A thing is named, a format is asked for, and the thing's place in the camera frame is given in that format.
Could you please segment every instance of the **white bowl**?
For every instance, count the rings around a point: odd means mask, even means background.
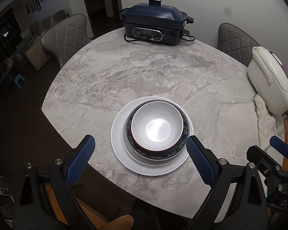
[[[180,139],[183,121],[179,111],[171,104],[153,101],[142,106],[131,121],[135,142],[152,152],[171,148]]]

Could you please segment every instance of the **white appliance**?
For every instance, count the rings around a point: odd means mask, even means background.
[[[288,110],[288,77],[277,56],[264,47],[253,47],[247,74],[268,110],[282,115]]]

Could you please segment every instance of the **round table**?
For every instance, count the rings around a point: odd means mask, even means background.
[[[110,181],[157,207],[192,217],[210,187],[191,158],[166,175],[136,174],[114,154],[112,123],[137,98],[168,98],[186,111],[205,147],[245,165],[248,147],[259,144],[256,92],[247,68],[199,41],[165,46],[127,43],[123,35],[123,28],[112,31],[76,53],[54,79],[42,111],[72,148],[86,134],[95,137],[89,164]]]

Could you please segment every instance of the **navy blue multi cooker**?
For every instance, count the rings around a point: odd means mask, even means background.
[[[177,8],[161,5],[162,0],[148,0],[121,11],[127,42],[152,40],[165,44],[178,44],[180,40],[194,41],[185,24],[194,19]],[[127,40],[126,36],[136,38]]]

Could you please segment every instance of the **blue patterned plate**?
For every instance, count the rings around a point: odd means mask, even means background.
[[[175,144],[174,147],[172,147],[169,151],[167,152],[148,152],[144,149],[142,149],[141,147],[139,147],[137,145],[137,143],[133,140],[132,138],[132,134],[131,134],[131,121],[134,117],[134,114],[145,104],[147,103],[150,103],[150,102],[153,102],[153,101],[163,101],[163,102],[166,102],[166,103],[169,103],[171,105],[173,105],[178,111],[179,113],[181,114],[182,116],[182,121],[183,121],[183,131],[182,131],[182,135],[179,139],[179,141],[177,142],[177,144]],[[128,142],[129,144],[131,145],[131,147],[138,153],[140,154],[141,156],[147,158],[147,159],[150,159],[150,160],[156,160],[156,161],[160,161],[160,160],[166,160],[166,159],[169,159],[175,155],[177,155],[180,151],[182,151],[182,149],[184,148],[186,142],[187,142],[187,139],[189,137],[189,123],[188,123],[188,119],[187,117],[185,116],[185,114],[182,112],[182,110],[174,105],[173,103],[170,103],[168,101],[165,101],[165,100],[150,100],[150,101],[147,101],[145,103],[142,103],[140,104],[139,106],[137,106],[129,115],[128,119],[127,119],[127,123],[126,123],[126,136],[127,136],[127,139],[128,139]]]

